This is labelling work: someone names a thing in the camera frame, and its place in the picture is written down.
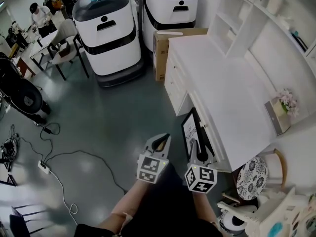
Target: box on shelf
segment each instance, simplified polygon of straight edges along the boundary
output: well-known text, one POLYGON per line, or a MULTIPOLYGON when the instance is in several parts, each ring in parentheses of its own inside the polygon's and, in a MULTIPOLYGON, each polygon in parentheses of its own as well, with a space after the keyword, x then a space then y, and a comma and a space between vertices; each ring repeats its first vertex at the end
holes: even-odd
POLYGON ((169 50, 169 38, 190 35, 205 35, 207 28, 187 28, 156 31, 154 33, 154 73, 156 81, 163 81, 169 50))

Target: dining chair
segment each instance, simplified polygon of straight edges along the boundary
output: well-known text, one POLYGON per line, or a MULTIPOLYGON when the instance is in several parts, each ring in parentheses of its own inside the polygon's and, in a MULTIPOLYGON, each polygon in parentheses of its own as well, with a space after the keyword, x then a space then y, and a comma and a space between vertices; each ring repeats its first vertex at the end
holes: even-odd
POLYGON ((19 207, 12 206, 12 212, 14 215, 11 214, 9 216, 9 219, 10 219, 10 229, 11 229, 14 237, 30 237, 32 234, 37 233, 37 232, 45 229, 45 228, 40 228, 40 229, 37 229, 35 231, 29 232, 26 223, 28 223, 32 220, 25 221, 24 217, 38 214, 38 213, 41 213, 43 211, 33 212, 33 213, 28 213, 28 214, 21 214, 20 212, 17 211, 18 208, 24 208, 24 207, 28 207, 28 205, 19 206, 19 207))
POLYGON ((51 63, 56 66, 57 70, 59 71, 60 75, 62 76, 62 78, 64 80, 66 80, 66 78, 65 78, 64 74, 62 73, 62 71, 59 67, 59 64, 62 64, 65 62, 72 63, 72 60, 76 56, 79 56, 83 70, 84 70, 86 76, 89 78, 89 74, 87 72, 87 69, 84 65, 84 62, 83 62, 82 57, 81 57, 80 52, 79 52, 77 41, 80 42, 77 28, 71 19, 66 19, 61 23, 55 38, 51 41, 51 43, 48 46, 48 52, 52 58, 51 63), (63 41, 67 41, 69 43, 70 52, 66 56, 61 57, 59 55, 59 52, 58 52, 59 51, 58 44, 60 44, 63 41))

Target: power strip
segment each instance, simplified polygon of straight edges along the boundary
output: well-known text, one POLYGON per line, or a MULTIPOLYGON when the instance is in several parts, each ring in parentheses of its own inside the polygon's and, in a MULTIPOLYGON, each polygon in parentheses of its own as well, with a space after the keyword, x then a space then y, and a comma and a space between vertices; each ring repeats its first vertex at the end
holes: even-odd
POLYGON ((45 172, 45 174, 47 174, 47 175, 50 174, 50 168, 47 167, 47 165, 44 162, 39 160, 38 167, 40 168, 40 170, 45 172))

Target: framed picture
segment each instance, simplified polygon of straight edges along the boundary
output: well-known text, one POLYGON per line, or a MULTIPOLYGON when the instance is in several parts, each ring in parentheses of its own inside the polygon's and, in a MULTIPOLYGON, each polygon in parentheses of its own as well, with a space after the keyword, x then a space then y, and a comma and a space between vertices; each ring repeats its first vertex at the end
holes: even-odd
POLYGON ((188 162, 191 159, 190 151, 194 139, 197 140, 201 153, 207 153, 199 122, 198 113, 195 108, 192 108, 181 124, 188 162))

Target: floor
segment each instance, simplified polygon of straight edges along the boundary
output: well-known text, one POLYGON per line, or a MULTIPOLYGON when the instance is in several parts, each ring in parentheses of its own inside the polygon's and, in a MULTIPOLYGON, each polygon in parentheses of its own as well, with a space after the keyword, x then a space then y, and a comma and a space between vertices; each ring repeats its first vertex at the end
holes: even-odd
MULTIPOLYGON (((117 182, 128 190, 136 180, 137 158, 145 142, 168 132, 172 136, 169 160, 183 176, 187 167, 180 125, 185 116, 176 117, 163 83, 154 81, 152 68, 136 80, 102 89, 85 55, 83 59, 90 79, 78 59, 72 65, 62 66, 67 81, 62 80, 54 67, 33 78, 33 83, 43 88, 43 97, 51 106, 48 122, 58 122, 61 126, 59 135, 43 134, 53 141, 51 155, 82 149, 101 156, 112 168, 117 182)), ((14 109, 0 121, 0 142, 8 138, 11 124, 37 151, 47 155, 50 145, 40 139, 41 128, 14 109)), ((28 144, 21 142, 12 169, 18 187, 0 185, 0 218, 9 228, 10 207, 32 205, 21 212, 45 212, 32 216, 29 230, 47 227, 33 237, 71 237, 76 226, 63 204, 61 186, 53 175, 46 175, 37 167, 40 158, 28 144)), ((56 157, 49 166, 65 187, 67 204, 77 204, 78 223, 98 225, 123 196, 109 169, 97 158, 77 153, 56 157)), ((3 172, 0 175, 2 180, 6 179, 3 172)), ((221 192, 231 185, 230 174, 220 173, 217 185, 208 194, 217 213, 221 192)))

